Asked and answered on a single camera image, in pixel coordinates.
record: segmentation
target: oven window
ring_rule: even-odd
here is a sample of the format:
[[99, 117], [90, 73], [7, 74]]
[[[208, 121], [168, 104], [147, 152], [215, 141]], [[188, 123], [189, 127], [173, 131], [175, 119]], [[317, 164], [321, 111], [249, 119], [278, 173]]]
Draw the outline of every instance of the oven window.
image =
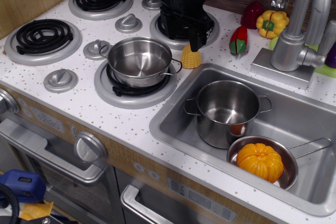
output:
[[34, 163], [39, 170], [40, 176], [50, 189], [66, 197], [98, 218], [105, 221], [113, 219], [108, 192], [103, 183], [86, 187], [37, 161], [34, 161]]

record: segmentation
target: white countertop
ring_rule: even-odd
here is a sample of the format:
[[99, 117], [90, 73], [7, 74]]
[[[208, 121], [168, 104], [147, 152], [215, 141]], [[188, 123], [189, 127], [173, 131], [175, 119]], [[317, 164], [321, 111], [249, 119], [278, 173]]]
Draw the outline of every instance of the white countertop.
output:
[[[23, 66], [12, 62], [5, 55], [6, 38], [4, 38], [0, 40], [0, 83], [113, 138], [276, 222], [336, 223], [335, 213], [323, 218], [311, 216], [156, 140], [149, 131], [149, 122], [164, 102], [147, 109], [126, 110], [110, 106], [99, 98], [94, 91], [93, 76], [102, 61], [86, 59], [82, 53], [83, 48], [96, 39], [116, 43], [123, 38], [150, 36], [150, 21], [159, 11], [145, 10], [141, 6], [141, 2], [142, 0], [134, 0], [131, 9], [123, 16], [134, 13], [143, 22], [143, 27], [134, 34], [121, 34], [114, 28], [114, 23], [120, 17], [103, 21], [80, 19], [69, 11], [68, 0], [63, 1], [36, 19], [62, 19], [76, 25], [82, 34], [82, 44], [79, 50], [61, 62], [37, 67]], [[233, 56], [230, 54], [228, 43], [233, 32], [240, 26], [240, 15], [208, 6], [204, 8], [216, 17], [221, 31], [219, 38], [213, 44], [200, 50], [202, 63], [215, 63], [292, 92], [330, 105], [336, 105], [336, 79], [315, 73], [310, 88], [305, 91], [249, 72], [252, 61], [262, 47], [268, 48], [270, 40], [259, 36], [257, 30], [248, 30], [249, 45], [247, 52], [239, 57]], [[180, 53], [180, 51], [172, 50], [173, 58], [179, 59]], [[47, 92], [43, 85], [45, 76], [60, 68], [74, 71], [79, 78], [78, 84], [66, 93]], [[178, 74], [177, 86], [190, 73], [191, 70], [183, 69]]]

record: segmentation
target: control panel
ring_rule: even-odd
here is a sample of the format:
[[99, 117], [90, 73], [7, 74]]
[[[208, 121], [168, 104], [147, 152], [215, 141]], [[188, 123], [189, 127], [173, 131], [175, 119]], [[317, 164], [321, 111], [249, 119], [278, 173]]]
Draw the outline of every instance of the control panel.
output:
[[233, 222], [237, 217], [237, 214], [235, 212], [179, 182], [167, 178], [167, 183], [170, 190], [174, 191], [175, 193], [183, 196], [188, 200], [195, 202], [196, 204], [206, 208], [207, 210], [213, 212], [214, 214], [222, 217], [229, 222]]

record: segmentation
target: sink basin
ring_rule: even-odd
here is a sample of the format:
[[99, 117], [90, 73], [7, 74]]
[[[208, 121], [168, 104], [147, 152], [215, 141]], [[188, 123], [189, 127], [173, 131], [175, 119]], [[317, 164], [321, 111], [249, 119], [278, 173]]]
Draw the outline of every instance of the sink basin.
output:
[[[296, 159], [298, 179], [289, 190], [271, 184], [227, 162], [227, 150], [212, 147], [197, 133], [196, 116], [183, 109], [186, 99], [195, 98], [205, 85], [217, 80], [235, 80], [272, 101], [272, 110], [259, 114], [246, 135], [272, 138], [285, 147], [328, 137], [333, 146]], [[261, 102], [267, 110], [269, 103]], [[311, 215], [327, 216], [336, 211], [336, 108], [277, 86], [235, 73], [214, 64], [194, 69], [162, 106], [150, 123], [159, 141], [198, 158], [247, 184]], [[294, 157], [326, 146], [321, 140], [291, 149]]]

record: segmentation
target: oven door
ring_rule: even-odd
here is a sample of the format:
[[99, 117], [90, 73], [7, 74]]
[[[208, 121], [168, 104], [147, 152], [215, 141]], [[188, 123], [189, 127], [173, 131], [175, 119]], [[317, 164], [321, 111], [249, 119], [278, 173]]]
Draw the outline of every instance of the oven door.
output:
[[45, 199], [70, 217], [83, 224], [125, 223], [112, 166], [84, 164], [72, 144], [57, 136], [47, 140], [10, 119], [0, 123], [0, 138], [44, 180]]
[[121, 170], [116, 172], [127, 224], [215, 224]]

